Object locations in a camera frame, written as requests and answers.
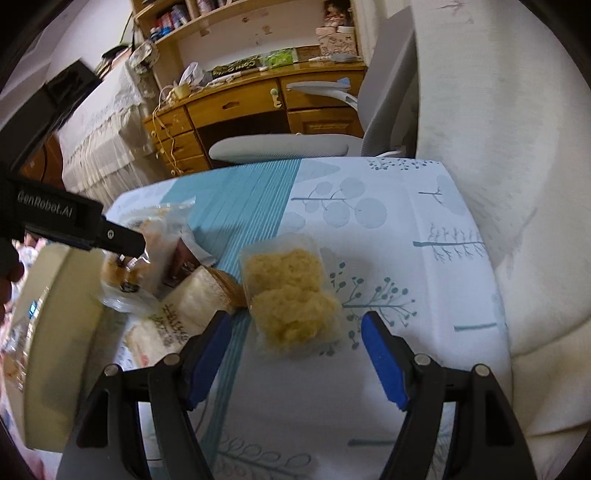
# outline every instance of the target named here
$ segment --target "cable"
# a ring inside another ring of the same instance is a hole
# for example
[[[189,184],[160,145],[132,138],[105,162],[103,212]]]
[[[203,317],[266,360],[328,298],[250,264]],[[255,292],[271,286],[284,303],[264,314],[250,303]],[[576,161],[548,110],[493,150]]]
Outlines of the cable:
[[[168,137],[168,139],[172,140],[173,143],[170,146],[170,158],[173,159],[173,170],[170,171],[172,176],[182,176],[183,175],[183,171],[177,167],[177,159],[174,156],[174,142],[175,139],[174,137],[170,134],[170,132],[168,131],[168,127],[162,122],[162,120],[158,117],[157,112],[160,110],[161,106],[162,106],[162,93],[165,89],[170,88],[173,89],[174,86],[173,85],[167,85],[166,87],[163,87],[162,90],[160,90],[160,94],[158,95],[158,106],[154,109],[154,111],[152,112],[152,124],[154,126],[154,134],[156,135],[156,138],[158,139],[158,144],[160,145],[160,150],[164,151],[164,146],[162,145],[162,140],[160,139],[160,136],[158,135],[158,128],[156,126],[156,120],[158,120],[158,123],[160,124],[160,128],[162,128],[164,130],[164,132],[166,133],[166,136]]]

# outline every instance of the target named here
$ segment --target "blue stripe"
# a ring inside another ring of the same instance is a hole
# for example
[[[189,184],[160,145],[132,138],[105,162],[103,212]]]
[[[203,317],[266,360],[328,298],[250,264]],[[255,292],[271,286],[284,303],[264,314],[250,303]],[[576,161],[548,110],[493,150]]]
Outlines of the blue stripe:
[[[163,203],[195,197],[189,225],[195,240],[218,259],[217,267],[239,278],[238,253],[245,245],[277,234],[300,160],[221,168],[179,178]],[[251,323],[248,312],[234,317],[232,340],[218,373],[213,413],[200,445],[213,466],[242,348]]]

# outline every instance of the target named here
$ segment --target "box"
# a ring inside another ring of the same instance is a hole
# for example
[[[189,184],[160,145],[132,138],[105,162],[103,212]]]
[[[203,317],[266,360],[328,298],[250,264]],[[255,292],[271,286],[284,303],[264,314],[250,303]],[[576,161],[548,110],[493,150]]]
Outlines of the box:
[[[324,56],[333,53],[351,53],[357,55],[355,33],[331,33],[329,35],[319,35],[318,41],[320,43],[320,52]]]
[[[318,27],[316,28],[316,35],[319,37],[322,35],[330,35],[331,33],[336,33],[336,27]]]
[[[298,61],[308,61],[315,57],[320,57],[320,45],[307,45],[305,47],[296,47]]]

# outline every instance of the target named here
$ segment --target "snack package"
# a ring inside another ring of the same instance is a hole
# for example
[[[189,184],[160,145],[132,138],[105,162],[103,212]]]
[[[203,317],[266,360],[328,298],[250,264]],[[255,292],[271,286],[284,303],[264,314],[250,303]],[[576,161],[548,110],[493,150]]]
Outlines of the snack package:
[[[261,63],[270,69],[293,65],[298,61],[297,51],[294,48],[284,48],[282,50],[272,50],[269,53],[260,55]]]
[[[313,238],[288,233],[243,248],[239,259],[264,349],[287,352],[338,339],[341,305]]]
[[[147,314],[154,311],[163,277],[165,273],[170,276],[170,264],[181,234],[188,231],[192,238],[186,223],[194,203],[193,199],[178,205],[149,207],[121,217],[123,226],[144,235],[146,248],[139,258],[106,253],[100,272],[103,287],[101,301],[104,305],[123,313]]]
[[[215,262],[215,258],[195,243],[189,226],[183,225],[181,237],[178,239],[163,283],[167,287],[175,288],[200,265],[211,267]]]
[[[159,305],[156,314],[139,319],[125,336],[138,367],[154,365],[169,353],[180,352],[202,333],[218,310],[234,314],[246,307],[242,287],[226,272],[201,266]]]

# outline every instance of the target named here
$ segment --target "white chair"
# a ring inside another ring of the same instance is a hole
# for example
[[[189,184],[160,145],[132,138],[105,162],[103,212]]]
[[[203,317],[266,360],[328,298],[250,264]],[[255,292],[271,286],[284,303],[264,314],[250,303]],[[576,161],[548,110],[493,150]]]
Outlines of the white chair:
[[[359,97],[343,82],[295,82],[289,89],[336,98],[355,108],[365,132],[351,135],[271,134],[232,137],[211,147],[215,160],[251,163],[309,157],[374,157],[392,150],[392,129],[417,73],[417,50],[410,7],[386,20],[380,29],[371,65]]]

